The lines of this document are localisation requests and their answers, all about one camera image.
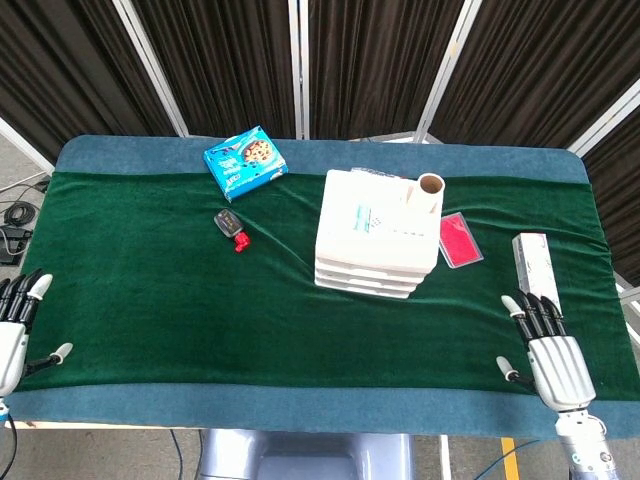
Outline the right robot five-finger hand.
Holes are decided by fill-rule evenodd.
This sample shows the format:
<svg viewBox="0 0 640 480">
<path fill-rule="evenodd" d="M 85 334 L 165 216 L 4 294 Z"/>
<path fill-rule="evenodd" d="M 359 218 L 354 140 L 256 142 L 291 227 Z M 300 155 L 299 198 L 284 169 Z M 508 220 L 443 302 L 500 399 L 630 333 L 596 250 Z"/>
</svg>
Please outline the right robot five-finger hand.
<svg viewBox="0 0 640 480">
<path fill-rule="evenodd" d="M 546 296 L 519 291 L 519 298 L 503 295 L 501 302 L 524 344 L 532 376 L 523 376 L 504 356 L 496 364 L 504 379 L 536 393 L 558 413 L 585 410 L 596 398 L 580 345 L 568 334 L 564 317 Z"/>
</svg>

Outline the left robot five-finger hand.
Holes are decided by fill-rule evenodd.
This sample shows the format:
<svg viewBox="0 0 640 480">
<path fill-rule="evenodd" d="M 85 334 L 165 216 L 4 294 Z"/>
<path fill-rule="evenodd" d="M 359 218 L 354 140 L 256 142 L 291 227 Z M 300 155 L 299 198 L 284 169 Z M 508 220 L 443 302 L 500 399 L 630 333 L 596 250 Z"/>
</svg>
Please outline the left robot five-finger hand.
<svg viewBox="0 0 640 480">
<path fill-rule="evenodd" d="M 41 269 L 0 281 L 0 398 L 4 400 L 25 377 L 61 365 L 73 350 L 67 342 L 42 359 L 26 360 L 39 304 L 52 281 L 53 275 Z"/>
</svg>

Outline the grey robot base column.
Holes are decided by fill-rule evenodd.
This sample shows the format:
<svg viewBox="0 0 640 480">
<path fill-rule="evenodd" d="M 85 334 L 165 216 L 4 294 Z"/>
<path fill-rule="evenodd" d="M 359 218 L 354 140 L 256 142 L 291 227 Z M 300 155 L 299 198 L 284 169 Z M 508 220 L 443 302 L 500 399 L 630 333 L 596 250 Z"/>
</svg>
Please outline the grey robot base column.
<svg viewBox="0 0 640 480">
<path fill-rule="evenodd" d="M 207 429 L 197 480 L 414 480 L 408 434 Z"/>
</svg>

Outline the black power adapter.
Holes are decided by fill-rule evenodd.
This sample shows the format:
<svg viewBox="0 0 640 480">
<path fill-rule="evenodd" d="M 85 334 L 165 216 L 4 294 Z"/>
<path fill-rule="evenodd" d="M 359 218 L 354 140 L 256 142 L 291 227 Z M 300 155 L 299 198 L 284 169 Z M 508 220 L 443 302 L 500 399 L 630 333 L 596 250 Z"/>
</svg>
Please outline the black power adapter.
<svg viewBox="0 0 640 480">
<path fill-rule="evenodd" d="M 26 252 L 33 232 L 28 229 L 0 226 L 0 265 L 18 265 Z"/>
</svg>

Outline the long white floral carton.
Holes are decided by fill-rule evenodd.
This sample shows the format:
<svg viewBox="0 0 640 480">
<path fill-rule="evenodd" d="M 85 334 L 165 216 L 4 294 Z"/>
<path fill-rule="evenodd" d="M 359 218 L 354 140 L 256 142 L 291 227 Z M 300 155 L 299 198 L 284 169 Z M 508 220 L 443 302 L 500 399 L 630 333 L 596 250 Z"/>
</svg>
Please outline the long white floral carton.
<svg viewBox="0 0 640 480">
<path fill-rule="evenodd" d="M 548 298 L 562 312 L 547 236 L 519 233 L 512 239 L 512 249 L 519 288 L 538 298 Z"/>
</svg>

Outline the red pad in clear case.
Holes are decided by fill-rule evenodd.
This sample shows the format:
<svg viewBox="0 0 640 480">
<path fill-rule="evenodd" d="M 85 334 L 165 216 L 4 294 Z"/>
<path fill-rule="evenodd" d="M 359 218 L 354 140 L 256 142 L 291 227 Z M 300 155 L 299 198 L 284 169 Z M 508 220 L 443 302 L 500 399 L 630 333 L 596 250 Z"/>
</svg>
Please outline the red pad in clear case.
<svg viewBox="0 0 640 480">
<path fill-rule="evenodd" d="M 447 265 L 452 269 L 484 259 L 461 212 L 441 218 L 439 248 Z"/>
</svg>

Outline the green velvet cloth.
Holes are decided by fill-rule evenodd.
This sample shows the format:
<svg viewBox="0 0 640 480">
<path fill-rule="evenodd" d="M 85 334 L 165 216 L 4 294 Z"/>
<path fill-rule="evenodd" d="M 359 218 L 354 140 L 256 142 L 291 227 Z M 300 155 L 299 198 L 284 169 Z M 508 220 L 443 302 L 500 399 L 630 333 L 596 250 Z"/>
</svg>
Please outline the green velvet cloth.
<svg viewBox="0 0 640 480">
<path fill-rule="evenodd" d="M 23 390 L 120 383 L 504 391 L 495 359 L 527 363 L 501 296 L 512 238 L 547 235 L 567 331 L 597 396 L 640 400 L 640 376 L 586 184 L 450 177 L 481 262 L 438 265 L 405 300 L 324 289 L 314 244 L 325 181 L 288 174 L 236 202 L 250 247 L 214 225 L 208 174 L 54 175 L 24 260 L 53 275 L 30 358 L 71 355 Z"/>
</svg>

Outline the dark curtain screen panel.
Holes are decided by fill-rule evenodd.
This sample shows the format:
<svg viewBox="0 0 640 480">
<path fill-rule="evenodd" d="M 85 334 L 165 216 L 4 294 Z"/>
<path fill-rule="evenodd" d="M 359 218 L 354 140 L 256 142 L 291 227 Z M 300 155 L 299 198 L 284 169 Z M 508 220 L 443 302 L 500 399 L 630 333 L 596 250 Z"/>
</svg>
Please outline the dark curtain screen panel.
<svg viewBox="0 0 640 480">
<path fill-rule="evenodd" d="M 414 139 L 569 148 L 640 80 L 640 0 L 435 0 Z"/>
<path fill-rule="evenodd" d="M 293 139 L 290 0 L 117 0 L 177 124 Z"/>
<path fill-rule="evenodd" d="M 82 134 L 175 133 L 112 0 L 0 0 L 0 118 L 51 163 Z"/>
<path fill-rule="evenodd" d="M 640 285 L 640 78 L 569 150 L 587 169 L 614 270 Z"/>
<path fill-rule="evenodd" d="M 308 0 L 311 136 L 414 131 L 464 0 Z"/>
</svg>

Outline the white roll with cardboard core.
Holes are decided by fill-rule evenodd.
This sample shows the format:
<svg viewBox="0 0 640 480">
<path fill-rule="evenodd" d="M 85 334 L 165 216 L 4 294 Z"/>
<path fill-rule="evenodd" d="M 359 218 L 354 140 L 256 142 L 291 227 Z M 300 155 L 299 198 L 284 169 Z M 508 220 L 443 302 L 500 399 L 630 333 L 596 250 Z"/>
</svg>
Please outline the white roll with cardboard core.
<svg viewBox="0 0 640 480">
<path fill-rule="evenodd" d="M 444 201 L 445 181 L 435 173 L 423 173 L 417 179 L 403 179 L 401 210 L 412 214 L 440 215 Z"/>
</svg>

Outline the small black device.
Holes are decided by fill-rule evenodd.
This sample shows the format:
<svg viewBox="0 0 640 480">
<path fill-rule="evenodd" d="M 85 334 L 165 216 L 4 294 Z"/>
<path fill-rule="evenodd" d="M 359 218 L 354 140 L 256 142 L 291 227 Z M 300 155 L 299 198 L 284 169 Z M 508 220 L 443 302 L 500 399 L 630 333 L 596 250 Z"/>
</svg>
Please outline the small black device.
<svg viewBox="0 0 640 480">
<path fill-rule="evenodd" d="M 229 209 L 220 210 L 214 215 L 213 221 L 227 238 L 234 238 L 244 230 L 240 219 Z"/>
</svg>

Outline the blue cookie box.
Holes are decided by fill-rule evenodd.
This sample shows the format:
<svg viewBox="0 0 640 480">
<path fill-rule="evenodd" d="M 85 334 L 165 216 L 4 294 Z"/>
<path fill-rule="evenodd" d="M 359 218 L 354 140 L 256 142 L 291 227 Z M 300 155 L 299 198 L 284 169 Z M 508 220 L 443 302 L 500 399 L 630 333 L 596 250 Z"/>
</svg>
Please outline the blue cookie box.
<svg viewBox="0 0 640 480">
<path fill-rule="evenodd" d="M 229 203 L 289 171 L 261 126 L 207 149 L 203 160 Z"/>
</svg>

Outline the white plastic storage box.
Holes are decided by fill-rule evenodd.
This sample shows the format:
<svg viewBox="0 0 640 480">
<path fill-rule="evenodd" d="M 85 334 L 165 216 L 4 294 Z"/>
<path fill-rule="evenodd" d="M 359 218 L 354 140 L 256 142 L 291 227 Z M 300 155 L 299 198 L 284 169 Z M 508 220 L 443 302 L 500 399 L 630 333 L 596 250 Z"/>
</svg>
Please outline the white plastic storage box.
<svg viewBox="0 0 640 480">
<path fill-rule="evenodd" d="M 326 174 L 315 260 L 432 272 L 438 261 L 441 215 L 401 210 L 402 180 L 332 169 Z M 364 276 L 419 283 L 424 277 Z"/>
</svg>

